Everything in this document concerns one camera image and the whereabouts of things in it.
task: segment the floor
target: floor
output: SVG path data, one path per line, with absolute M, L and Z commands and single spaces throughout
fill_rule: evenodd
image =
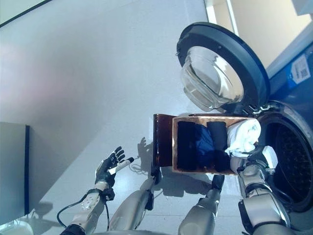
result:
M 149 173 L 153 114 L 202 112 L 182 91 L 175 54 L 181 31 L 206 19 L 202 0 L 53 0 L 0 29 L 1 121 L 32 128 L 34 210 L 23 220 L 34 234 L 62 231 L 57 212 L 93 187 L 98 164 L 121 145 L 135 161 L 115 178 L 112 217 Z M 138 229 L 177 234 L 212 175 L 162 173 Z M 237 178 L 227 176 L 216 235 L 244 230 L 240 198 Z M 64 223 L 76 211 L 65 211 Z M 95 232 L 106 226 L 103 214 Z

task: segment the white towel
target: white towel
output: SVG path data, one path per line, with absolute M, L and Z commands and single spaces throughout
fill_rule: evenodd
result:
M 261 134 L 261 125 L 257 119 L 248 119 L 231 125 L 227 129 L 227 146 L 225 152 L 250 152 Z

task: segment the washing machine drum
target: washing machine drum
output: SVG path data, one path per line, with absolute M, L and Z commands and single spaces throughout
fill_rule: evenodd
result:
M 212 23 L 194 23 L 185 28 L 177 44 L 177 56 L 182 66 L 184 92 L 202 110 L 223 109 L 235 115 L 255 116 L 268 104 L 270 85 L 268 75 L 253 50 L 229 30 Z M 262 144 L 276 150 L 279 167 L 275 175 L 282 191 L 289 194 L 304 211 L 312 202 L 312 155 L 310 145 L 296 123 L 274 122 L 279 113 L 267 115 L 263 127 L 272 127 L 272 138 Z

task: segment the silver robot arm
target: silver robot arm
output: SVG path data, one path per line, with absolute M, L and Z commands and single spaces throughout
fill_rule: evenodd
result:
M 293 235 L 289 215 L 274 195 L 268 177 L 277 166 L 277 156 L 270 146 L 258 146 L 237 172 L 243 200 L 238 203 L 244 228 L 253 235 Z
M 115 196 L 112 186 L 115 183 L 116 172 L 134 161 L 133 158 L 123 160 L 125 157 L 123 153 L 122 148 L 118 147 L 107 159 L 103 160 L 95 172 L 94 188 L 88 190 L 79 202 L 63 208 L 58 213 L 58 221 L 64 225 L 59 219 L 59 214 L 67 208 L 81 203 L 80 211 L 75 214 L 70 225 L 65 226 L 66 229 L 61 235 L 90 235 L 93 233 L 106 202 L 113 200 Z

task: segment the barcode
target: barcode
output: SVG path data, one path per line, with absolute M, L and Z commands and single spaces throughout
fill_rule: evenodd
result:
M 299 58 L 297 58 L 292 63 L 291 74 L 292 74 L 292 80 L 296 84 L 303 82 L 304 80 L 308 79 L 311 76 L 309 65 L 308 65 L 305 54 L 299 56 Z
M 308 71 L 306 69 L 301 70 L 300 73 L 301 73 L 301 78 L 308 76 Z

